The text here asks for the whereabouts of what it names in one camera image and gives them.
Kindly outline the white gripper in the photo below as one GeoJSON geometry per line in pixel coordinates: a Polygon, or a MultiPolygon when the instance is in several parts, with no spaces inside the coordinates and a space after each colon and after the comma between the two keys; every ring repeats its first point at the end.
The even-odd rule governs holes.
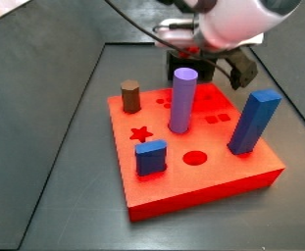
{"type": "Polygon", "coordinates": [[[211,53],[231,51],[241,46],[259,45],[264,35],[232,41],[223,38],[212,25],[195,19],[166,19],[154,28],[157,37],[179,48],[200,47],[211,53]]]}

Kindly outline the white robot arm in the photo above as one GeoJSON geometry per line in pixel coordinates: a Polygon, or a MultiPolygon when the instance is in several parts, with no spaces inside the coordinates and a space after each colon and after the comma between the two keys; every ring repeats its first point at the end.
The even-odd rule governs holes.
{"type": "Polygon", "coordinates": [[[262,44],[264,33],[295,12],[302,0],[172,0],[195,12],[193,19],[168,19],[157,37],[180,48],[199,46],[216,54],[262,44]]]}

